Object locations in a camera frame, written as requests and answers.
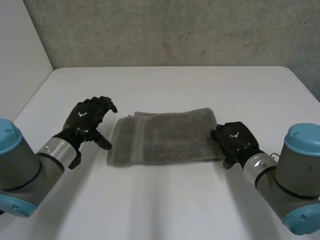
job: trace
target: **logo on hand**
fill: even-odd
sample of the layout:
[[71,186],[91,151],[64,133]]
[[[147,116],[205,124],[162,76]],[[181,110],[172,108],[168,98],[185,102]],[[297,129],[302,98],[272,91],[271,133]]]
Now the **logo on hand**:
[[80,112],[78,112],[78,114],[79,114],[79,117],[81,118],[82,116],[86,115],[87,112],[85,112],[84,114],[81,114]]

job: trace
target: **concrete wall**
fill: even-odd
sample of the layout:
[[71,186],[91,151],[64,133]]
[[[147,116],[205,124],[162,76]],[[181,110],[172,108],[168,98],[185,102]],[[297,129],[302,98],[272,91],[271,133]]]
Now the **concrete wall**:
[[284,66],[320,99],[319,0],[24,0],[53,67]]
[[53,68],[22,0],[0,0],[0,118],[13,121]]

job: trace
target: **gray cylindrical joint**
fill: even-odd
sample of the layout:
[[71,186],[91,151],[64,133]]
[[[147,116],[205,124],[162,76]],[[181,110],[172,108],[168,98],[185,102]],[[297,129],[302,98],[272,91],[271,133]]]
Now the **gray cylindrical joint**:
[[26,140],[11,151],[0,155],[0,189],[11,190],[32,180],[41,163]]
[[295,194],[308,197],[320,195],[320,156],[299,154],[284,144],[275,179]]

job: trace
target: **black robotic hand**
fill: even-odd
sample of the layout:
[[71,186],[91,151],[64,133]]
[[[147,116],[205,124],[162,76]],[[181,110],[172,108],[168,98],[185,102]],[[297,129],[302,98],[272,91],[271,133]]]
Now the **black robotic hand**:
[[75,134],[81,136],[82,142],[94,141],[100,148],[110,150],[111,143],[97,130],[99,123],[109,110],[114,113],[118,112],[109,97],[93,97],[79,102],[65,121],[63,130],[74,131]]
[[243,168],[250,157],[263,153],[259,150],[255,136],[242,122],[218,124],[216,130],[213,129],[210,133],[211,138],[219,144],[225,155],[223,162],[225,169],[230,169],[235,163],[240,163]]

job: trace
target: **gray wall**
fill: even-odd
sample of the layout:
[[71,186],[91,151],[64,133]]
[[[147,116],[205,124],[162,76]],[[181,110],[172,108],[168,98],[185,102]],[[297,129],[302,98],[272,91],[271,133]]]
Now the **gray wall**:
[[284,66],[320,100],[320,0],[24,0],[53,67]]

